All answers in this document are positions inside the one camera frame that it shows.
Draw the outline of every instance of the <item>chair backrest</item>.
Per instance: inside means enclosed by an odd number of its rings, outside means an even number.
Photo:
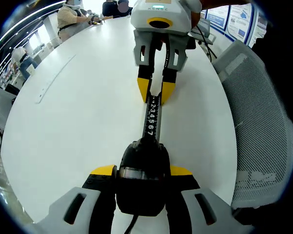
[[[235,126],[237,179],[231,206],[276,202],[293,170],[293,124],[263,61],[236,40],[213,66]]]
[[[0,129],[4,130],[10,110],[12,108],[12,99],[16,95],[0,89]]]

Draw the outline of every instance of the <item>window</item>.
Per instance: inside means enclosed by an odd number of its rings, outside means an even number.
[[[38,34],[40,37],[40,40],[42,43],[47,44],[50,41],[50,37],[49,34],[47,32],[47,29],[45,28],[45,25],[42,25],[39,29],[38,29]]]
[[[33,48],[33,50],[36,49],[40,45],[36,34],[33,34],[32,37],[29,39],[29,44],[31,48]]]

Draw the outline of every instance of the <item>floor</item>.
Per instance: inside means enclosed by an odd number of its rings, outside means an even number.
[[[10,215],[14,217],[21,225],[32,223],[32,219],[21,206],[15,196],[8,178],[5,174],[4,167],[0,157],[0,199],[4,205],[9,208]]]

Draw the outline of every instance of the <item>printed numbers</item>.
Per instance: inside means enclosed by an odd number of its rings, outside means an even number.
[[[153,97],[153,102],[151,103],[151,105],[149,107],[150,110],[149,110],[149,120],[148,120],[148,125],[146,126],[147,129],[149,129],[149,131],[147,132],[149,135],[153,136],[156,132],[156,120],[155,120],[155,115],[156,115],[156,108],[157,108],[157,105],[154,104],[155,103],[155,100],[154,100],[154,97]]]

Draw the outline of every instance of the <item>white robot device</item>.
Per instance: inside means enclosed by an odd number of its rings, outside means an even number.
[[[199,0],[137,0],[131,24],[138,31],[185,35],[191,31],[191,12],[201,10]]]
[[[191,13],[201,10],[199,0],[138,0],[134,5],[131,12],[131,24],[136,28],[134,56],[139,66],[137,81],[144,102],[148,102],[151,95],[155,50],[161,50],[163,42],[166,44],[166,61],[159,94],[161,104],[172,94],[177,72],[183,69],[187,60],[186,49],[195,49],[194,38],[188,36]]]

